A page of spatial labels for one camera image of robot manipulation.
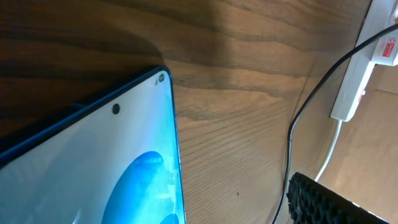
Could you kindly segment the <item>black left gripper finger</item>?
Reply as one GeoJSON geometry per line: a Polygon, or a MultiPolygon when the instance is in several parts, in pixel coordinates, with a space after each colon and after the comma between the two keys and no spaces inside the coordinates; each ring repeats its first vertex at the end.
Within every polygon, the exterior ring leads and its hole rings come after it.
{"type": "Polygon", "coordinates": [[[387,224],[299,172],[289,180],[287,198],[294,224],[387,224]]]}

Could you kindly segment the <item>blue Galaxy smartphone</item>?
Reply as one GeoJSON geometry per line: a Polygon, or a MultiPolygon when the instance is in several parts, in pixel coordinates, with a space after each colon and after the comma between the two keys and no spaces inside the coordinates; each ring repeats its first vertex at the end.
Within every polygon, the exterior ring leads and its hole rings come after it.
{"type": "Polygon", "coordinates": [[[1,222],[184,224],[169,68],[147,67],[3,136],[1,222]]]}

